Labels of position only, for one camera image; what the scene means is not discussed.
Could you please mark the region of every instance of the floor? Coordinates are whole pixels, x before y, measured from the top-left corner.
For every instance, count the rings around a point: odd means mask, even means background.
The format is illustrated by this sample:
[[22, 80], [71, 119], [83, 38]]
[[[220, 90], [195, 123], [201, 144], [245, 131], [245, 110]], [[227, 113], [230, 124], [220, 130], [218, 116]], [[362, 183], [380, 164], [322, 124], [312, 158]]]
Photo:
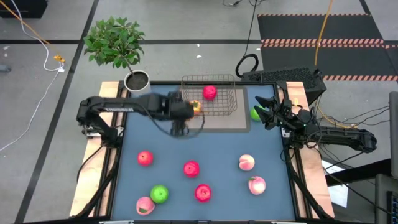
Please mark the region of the floor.
[[[43, 38], [48, 40], [79, 40], [94, 0], [49, 0], [41, 19], [26, 19]], [[221, 4], [222, 0], [99, 0], [93, 21], [109, 16], [127, 17], [137, 21], [146, 40], [182, 40], [149, 42], [143, 45], [145, 56], [136, 68], [147, 71], [153, 80], [179, 80], [183, 75], [234, 74], [234, 68], [244, 53], [252, 6], [242, 1], [236, 8]], [[398, 2], [394, 0], [366, 0], [384, 40], [398, 40]], [[265, 0], [257, 13], [325, 13], [328, 1], [321, 0]], [[363, 13], [359, 0], [335, 0], [332, 13]], [[39, 44], [10, 44], [6, 40], [29, 40], [15, 19], [0, 18], [0, 63], [12, 67], [9, 73], [0, 73], [0, 147], [17, 138], [26, 128], [37, 102], [40, 100], [55, 72], [46, 72], [42, 65], [45, 50]], [[259, 40], [257, 20], [252, 36]], [[194, 43], [184, 44], [186, 40]], [[55, 45], [67, 61], [42, 102], [30, 131], [17, 143], [0, 152], [0, 222], [14, 223], [29, 182], [36, 183], [27, 208], [25, 222], [67, 218], [72, 204], [76, 172], [82, 162], [86, 139], [75, 122], [79, 102], [98, 94], [103, 81], [121, 80], [127, 71], [98, 67], [89, 63], [86, 55], [79, 59], [53, 134], [41, 174], [32, 172], [44, 144], [48, 128], [56, 110], [66, 76], [75, 56], [77, 41]], [[259, 44], [250, 44], [249, 53], [259, 55]], [[55, 68], [50, 53], [48, 68]], [[241, 71], [251, 68], [250, 62]], [[336, 119], [356, 116], [388, 104], [388, 93], [397, 91], [397, 82], [325, 82], [328, 91], [323, 95], [321, 108]], [[388, 119], [384, 113], [370, 120], [372, 123]], [[346, 162], [361, 166], [388, 158], [389, 124], [369, 126], [378, 140], [378, 149]], [[345, 147], [328, 149], [339, 159], [356, 153]], [[370, 185], [364, 194], [374, 196]], [[30, 197], [25, 197], [27, 205]], [[368, 215], [352, 213], [350, 219], [373, 220], [372, 207], [349, 193], [348, 209], [366, 211]], [[345, 210], [336, 208], [344, 216]]]

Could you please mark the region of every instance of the pink peach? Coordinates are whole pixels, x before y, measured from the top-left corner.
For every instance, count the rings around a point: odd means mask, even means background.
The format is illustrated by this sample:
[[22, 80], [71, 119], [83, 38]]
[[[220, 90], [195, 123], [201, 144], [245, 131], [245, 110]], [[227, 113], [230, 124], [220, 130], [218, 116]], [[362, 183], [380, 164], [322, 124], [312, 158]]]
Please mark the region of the pink peach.
[[254, 195], [262, 194], [266, 190], [266, 181], [262, 177], [251, 177], [249, 179], [249, 190]]
[[250, 155], [242, 155], [239, 158], [239, 168], [244, 171], [249, 171], [254, 167], [254, 158]]
[[150, 197], [141, 197], [136, 204], [137, 213], [140, 215], [149, 215], [155, 209], [155, 203]]

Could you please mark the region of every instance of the metal wire basket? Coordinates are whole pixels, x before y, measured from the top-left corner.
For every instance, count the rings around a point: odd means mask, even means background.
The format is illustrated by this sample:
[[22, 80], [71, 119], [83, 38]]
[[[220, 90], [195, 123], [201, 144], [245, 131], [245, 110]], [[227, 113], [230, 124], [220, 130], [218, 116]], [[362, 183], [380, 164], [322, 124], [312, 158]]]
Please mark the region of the metal wire basket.
[[[217, 87], [214, 100], [204, 99], [203, 88], [206, 85]], [[182, 77], [181, 91], [184, 100], [197, 100], [201, 103], [205, 116], [228, 116], [238, 107], [232, 75], [185, 75]]]

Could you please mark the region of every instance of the plant pot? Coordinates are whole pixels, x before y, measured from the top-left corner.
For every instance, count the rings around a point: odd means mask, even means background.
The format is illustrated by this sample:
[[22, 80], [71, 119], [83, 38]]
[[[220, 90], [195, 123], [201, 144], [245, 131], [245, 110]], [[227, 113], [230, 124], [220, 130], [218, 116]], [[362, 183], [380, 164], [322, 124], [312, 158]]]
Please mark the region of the plant pot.
[[141, 96], [150, 93], [149, 75], [142, 70], [132, 71], [134, 75], [129, 72], [124, 78], [124, 86], [133, 96]]

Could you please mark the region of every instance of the wooden board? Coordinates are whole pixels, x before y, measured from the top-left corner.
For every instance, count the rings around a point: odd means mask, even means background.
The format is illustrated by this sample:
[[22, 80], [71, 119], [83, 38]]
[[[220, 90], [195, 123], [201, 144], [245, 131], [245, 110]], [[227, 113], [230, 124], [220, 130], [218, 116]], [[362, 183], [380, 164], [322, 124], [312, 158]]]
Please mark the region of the wooden board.
[[[103, 97], [115, 97], [118, 92], [119, 82], [103, 82], [99, 96]], [[305, 96], [305, 90], [303, 83], [301, 82], [287, 82], [289, 98], [293, 101], [295, 98], [298, 99], [298, 103], [303, 106], [304, 109], [309, 110], [307, 97]], [[279, 92], [280, 99], [283, 99], [283, 95]], [[293, 112], [297, 113], [299, 111], [298, 107], [293, 108]], [[112, 113], [101, 113], [101, 117], [110, 125], [112, 120]], [[121, 123], [121, 116], [118, 116], [117, 125]], [[87, 157], [92, 155], [93, 152], [97, 150], [100, 146], [100, 138], [94, 138], [88, 140], [85, 156], [83, 161]], [[101, 171], [104, 163], [106, 149], [102, 149], [91, 161], [89, 161], [85, 168], [81, 171], [80, 179], [78, 181], [75, 198], [73, 199], [72, 209], [70, 215], [76, 215], [79, 213], [87, 202], [91, 199], [93, 194], [96, 192], [100, 178]], [[305, 174], [305, 180], [307, 187], [317, 202], [322, 206], [322, 208], [327, 212], [327, 214], [334, 217], [333, 207], [331, 206], [328, 186], [326, 184], [325, 175], [323, 173], [323, 167], [319, 153], [315, 149], [303, 148], [300, 150], [302, 157], [302, 164]], [[111, 161], [114, 158], [114, 151], [111, 153]], [[300, 211], [301, 217], [305, 217], [305, 206], [303, 202], [303, 195], [300, 189], [296, 186], [296, 193], [298, 199], [298, 209]], [[106, 205], [108, 202], [109, 187], [103, 195], [102, 205], [100, 208], [100, 215], [106, 213]]]

